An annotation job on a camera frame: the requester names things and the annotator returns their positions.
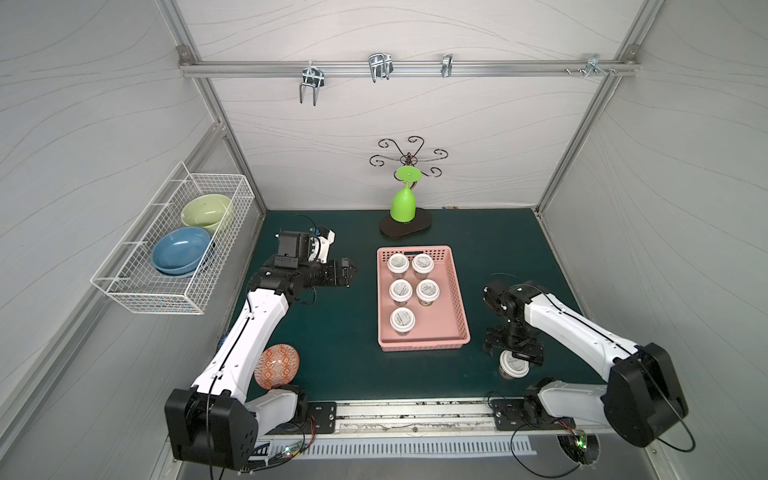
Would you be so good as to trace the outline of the green yogurt cup white lid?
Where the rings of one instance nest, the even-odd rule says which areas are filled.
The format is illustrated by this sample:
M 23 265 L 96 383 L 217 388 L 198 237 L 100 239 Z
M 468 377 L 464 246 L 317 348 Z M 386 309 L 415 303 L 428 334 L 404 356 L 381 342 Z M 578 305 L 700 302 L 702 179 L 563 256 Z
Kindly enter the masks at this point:
M 416 286 L 416 295 L 419 303 L 424 307 L 431 306 L 440 297 L 439 285 L 431 279 L 424 279 Z

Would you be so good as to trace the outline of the yogurt cup table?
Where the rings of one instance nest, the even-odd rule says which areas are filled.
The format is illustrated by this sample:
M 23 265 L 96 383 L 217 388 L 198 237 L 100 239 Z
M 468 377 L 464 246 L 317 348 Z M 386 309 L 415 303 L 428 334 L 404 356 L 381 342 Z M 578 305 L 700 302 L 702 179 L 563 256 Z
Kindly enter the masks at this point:
M 504 379 L 522 379 L 529 374 L 530 364 L 526 360 L 515 357 L 511 351 L 504 350 L 499 356 L 498 370 Z
M 396 306 L 404 307 L 413 295 L 413 288 L 406 279 L 400 278 L 390 284 L 388 293 Z
M 390 315 L 390 325 L 398 335 L 408 335 L 416 325 L 415 314 L 407 307 L 398 307 Z

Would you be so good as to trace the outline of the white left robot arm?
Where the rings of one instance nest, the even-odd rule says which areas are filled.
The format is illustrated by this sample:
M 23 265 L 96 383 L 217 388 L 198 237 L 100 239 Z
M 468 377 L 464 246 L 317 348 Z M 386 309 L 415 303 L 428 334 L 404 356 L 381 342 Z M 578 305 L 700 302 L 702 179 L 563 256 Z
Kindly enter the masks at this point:
M 298 263 L 282 268 L 274 257 L 254 274 L 235 325 L 204 371 L 186 389 L 175 389 L 164 405 L 176 460 L 209 468 L 239 470 L 261 433 L 291 421 L 299 406 L 294 387 L 277 388 L 246 400 L 253 373 L 273 331 L 296 297 L 313 287 L 351 284 L 349 258 Z

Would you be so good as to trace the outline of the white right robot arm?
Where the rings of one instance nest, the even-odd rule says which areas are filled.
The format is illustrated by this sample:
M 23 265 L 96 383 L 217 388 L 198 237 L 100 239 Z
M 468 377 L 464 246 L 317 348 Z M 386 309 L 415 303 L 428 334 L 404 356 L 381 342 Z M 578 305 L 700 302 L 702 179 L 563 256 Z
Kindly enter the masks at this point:
M 640 345 L 599 326 L 533 281 L 483 289 L 485 304 L 506 322 L 486 332 L 483 349 L 499 355 L 499 367 L 513 379 L 544 362 L 544 333 L 589 365 L 599 384 L 545 378 L 529 386 L 521 417 L 531 427 L 576 421 L 609 426 L 636 447 L 646 447 L 689 413 L 669 353 L 655 343 Z

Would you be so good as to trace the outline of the pink plastic basket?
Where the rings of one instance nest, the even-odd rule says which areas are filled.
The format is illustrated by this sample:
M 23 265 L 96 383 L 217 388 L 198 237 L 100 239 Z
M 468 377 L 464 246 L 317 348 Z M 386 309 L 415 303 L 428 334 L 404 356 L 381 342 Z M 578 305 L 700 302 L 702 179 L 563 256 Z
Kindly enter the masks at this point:
M 413 328 L 397 331 L 391 322 L 397 303 L 389 294 L 395 281 L 388 261 L 395 254 L 413 260 L 425 254 L 434 261 L 434 269 L 427 278 L 439 287 L 438 297 L 429 306 L 419 302 L 413 294 L 405 307 L 414 314 Z M 377 313 L 378 342 L 385 352 L 457 349 L 471 338 L 465 314 L 453 253 L 448 246 L 382 247 L 377 251 Z

